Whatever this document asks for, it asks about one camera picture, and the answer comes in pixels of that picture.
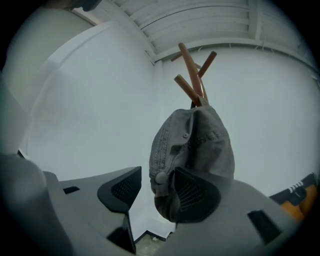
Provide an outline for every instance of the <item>white ceiling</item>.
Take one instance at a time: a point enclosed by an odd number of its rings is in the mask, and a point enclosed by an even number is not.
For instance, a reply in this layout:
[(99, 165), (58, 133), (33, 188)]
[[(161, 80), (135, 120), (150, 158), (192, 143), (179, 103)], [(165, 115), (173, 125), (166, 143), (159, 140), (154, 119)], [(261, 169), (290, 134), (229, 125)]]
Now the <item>white ceiling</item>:
[(116, 20), (152, 62), (187, 48), (245, 44), (291, 55), (311, 67), (313, 56), (294, 24), (267, 0), (102, 0), (73, 12), (94, 24)]

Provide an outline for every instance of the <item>white wall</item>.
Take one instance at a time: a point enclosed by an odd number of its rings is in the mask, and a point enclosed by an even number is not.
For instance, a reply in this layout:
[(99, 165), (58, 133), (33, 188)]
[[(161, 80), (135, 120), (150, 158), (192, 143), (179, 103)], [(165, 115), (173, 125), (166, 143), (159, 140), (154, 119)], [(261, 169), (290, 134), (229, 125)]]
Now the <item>white wall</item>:
[(40, 66), (65, 42), (92, 28), (66, 10), (36, 10), (12, 39), (3, 76), (14, 97), (20, 101)]
[(146, 231), (153, 68), (142, 48), (107, 22), (50, 56), (22, 101), (26, 109), (34, 102), (23, 151), (59, 180), (142, 166), (142, 188), (129, 212), (134, 239)]
[[(216, 47), (192, 53), (202, 65), (214, 50), (203, 77), (210, 104), (227, 128), (235, 157), (236, 180), (266, 196), (320, 169), (320, 91), (304, 64), (277, 53), (246, 47)], [(190, 106), (174, 82), (190, 78), (182, 58), (164, 61), (161, 122)]]

